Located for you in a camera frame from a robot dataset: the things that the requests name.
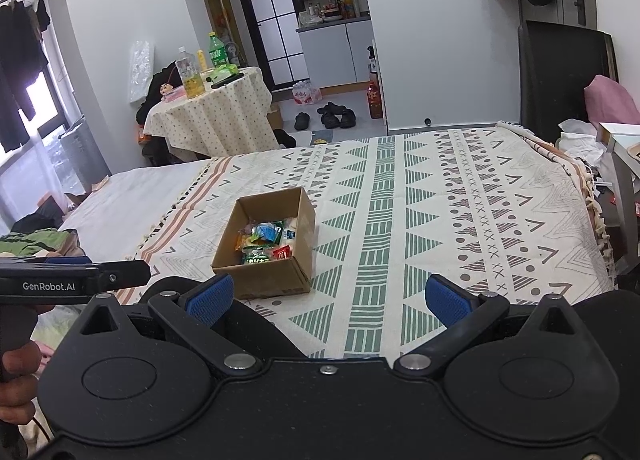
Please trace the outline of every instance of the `patterned bedspread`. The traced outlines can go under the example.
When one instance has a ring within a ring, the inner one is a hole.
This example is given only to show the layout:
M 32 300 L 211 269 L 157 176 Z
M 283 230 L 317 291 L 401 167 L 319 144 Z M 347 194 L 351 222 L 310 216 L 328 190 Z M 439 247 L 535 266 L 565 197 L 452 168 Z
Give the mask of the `patterned bedspread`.
M 571 179 L 501 127 L 213 160 L 136 257 L 152 281 L 205 280 L 236 198 L 295 186 L 316 209 L 313 289 L 249 304 L 309 356 L 394 360 L 442 331 L 424 302 L 430 273 L 513 303 L 612 288 Z

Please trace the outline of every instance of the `finger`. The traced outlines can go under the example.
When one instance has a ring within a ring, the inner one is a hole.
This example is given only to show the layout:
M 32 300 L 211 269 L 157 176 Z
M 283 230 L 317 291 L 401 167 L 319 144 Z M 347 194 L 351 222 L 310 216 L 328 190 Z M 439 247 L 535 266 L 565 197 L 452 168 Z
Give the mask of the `finger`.
M 5 352 L 2 364 L 10 374 L 29 375 L 37 372 L 41 358 L 38 345 L 29 341 L 22 348 Z
M 26 426 L 35 414 L 36 408 L 33 402 L 18 406 L 17 408 L 3 408 L 0 406 L 0 420 L 4 420 L 9 424 Z
M 34 309 L 38 314 L 46 314 L 47 312 L 51 312 L 54 306 L 55 305 L 36 305 Z
M 32 375 L 0 384 L 0 406 L 18 408 L 33 400 L 38 391 L 38 379 Z

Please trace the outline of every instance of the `small figurine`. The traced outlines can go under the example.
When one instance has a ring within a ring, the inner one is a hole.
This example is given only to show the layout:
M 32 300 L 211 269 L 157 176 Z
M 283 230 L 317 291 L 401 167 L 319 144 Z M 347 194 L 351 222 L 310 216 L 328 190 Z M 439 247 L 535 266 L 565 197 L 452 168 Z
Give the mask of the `small figurine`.
M 162 86 L 160 86 L 160 94 L 162 96 L 165 96 L 167 93 L 169 93 L 173 89 L 174 89 L 174 87 L 172 85 L 170 85 L 169 83 L 163 84 Z

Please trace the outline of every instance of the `laundry basket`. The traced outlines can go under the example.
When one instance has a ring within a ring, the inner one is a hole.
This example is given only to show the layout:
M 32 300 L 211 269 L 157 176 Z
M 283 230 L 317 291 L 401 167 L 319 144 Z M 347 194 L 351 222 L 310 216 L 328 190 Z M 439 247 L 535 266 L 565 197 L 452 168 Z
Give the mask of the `laundry basket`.
M 84 117 L 58 138 L 85 191 L 110 174 Z

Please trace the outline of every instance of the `white cabinet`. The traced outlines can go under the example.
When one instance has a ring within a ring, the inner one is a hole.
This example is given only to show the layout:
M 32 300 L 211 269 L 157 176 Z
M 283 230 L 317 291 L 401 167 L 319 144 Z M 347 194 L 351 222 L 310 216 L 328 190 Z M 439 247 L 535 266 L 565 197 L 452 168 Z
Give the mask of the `white cabinet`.
M 371 21 L 347 23 L 347 36 L 358 82 L 369 82 L 369 46 L 373 46 Z
M 300 32 L 300 42 L 309 78 L 318 88 L 357 82 L 346 25 Z

